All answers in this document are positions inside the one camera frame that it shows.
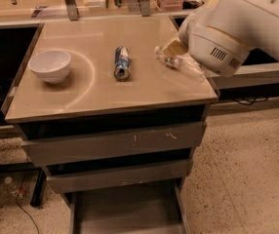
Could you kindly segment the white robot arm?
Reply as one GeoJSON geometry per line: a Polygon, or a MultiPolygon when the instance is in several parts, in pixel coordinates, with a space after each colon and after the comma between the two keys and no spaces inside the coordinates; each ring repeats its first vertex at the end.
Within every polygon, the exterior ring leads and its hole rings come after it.
{"type": "Polygon", "coordinates": [[[253,49],[279,62],[279,0],[212,0],[185,18],[179,41],[187,52],[164,62],[194,73],[230,77],[253,49]]]}

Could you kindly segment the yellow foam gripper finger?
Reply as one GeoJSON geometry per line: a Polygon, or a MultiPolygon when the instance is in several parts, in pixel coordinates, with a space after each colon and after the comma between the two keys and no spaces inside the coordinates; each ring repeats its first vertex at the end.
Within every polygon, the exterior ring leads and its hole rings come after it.
{"type": "Polygon", "coordinates": [[[174,37],[163,47],[166,57],[181,56],[187,53],[187,48],[182,44],[178,37],[174,37]]]}

